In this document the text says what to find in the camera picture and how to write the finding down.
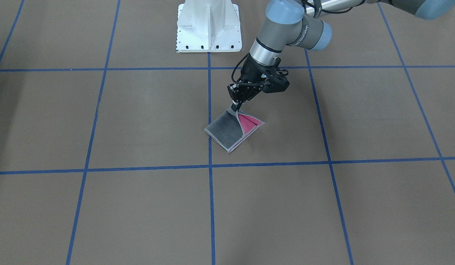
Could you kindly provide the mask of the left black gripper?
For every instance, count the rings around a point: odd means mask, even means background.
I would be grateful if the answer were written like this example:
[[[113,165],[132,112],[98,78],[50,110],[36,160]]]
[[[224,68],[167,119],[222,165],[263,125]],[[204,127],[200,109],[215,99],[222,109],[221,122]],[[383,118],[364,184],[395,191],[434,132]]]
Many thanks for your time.
[[[227,86],[227,91],[232,99],[230,107],[232,112],[238,112],[242,104],[263,92],[266,69],[279,68],[280,62],[281,59],[275,57],[272,66],[264,66],[256,62],[249,53],[238,62],[231,74],[233,83]]]

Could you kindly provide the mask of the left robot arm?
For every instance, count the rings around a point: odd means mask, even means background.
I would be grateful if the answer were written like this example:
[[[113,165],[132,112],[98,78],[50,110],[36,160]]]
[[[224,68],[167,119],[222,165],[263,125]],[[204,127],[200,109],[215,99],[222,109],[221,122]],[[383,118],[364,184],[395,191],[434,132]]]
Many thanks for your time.
[[[288,71],[279,68],[283,49],[323,50],[332,38],[332,29],[320,15],[347,13],[362,4],[363,0],[271,0],[264,25],[249,53],[239,61],[239,78],[232,76],[227,87],[231,111],[239,112],[242,104],[260,92],[284,92],[290,83]]]

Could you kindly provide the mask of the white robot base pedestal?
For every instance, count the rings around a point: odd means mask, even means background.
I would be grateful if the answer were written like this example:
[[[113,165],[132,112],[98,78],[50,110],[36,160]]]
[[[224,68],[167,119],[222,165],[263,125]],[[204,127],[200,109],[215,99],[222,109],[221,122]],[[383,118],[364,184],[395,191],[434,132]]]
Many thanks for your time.
[[[242,50],[239,6],[230,0],[186,0],[177,7],[176,52]]]

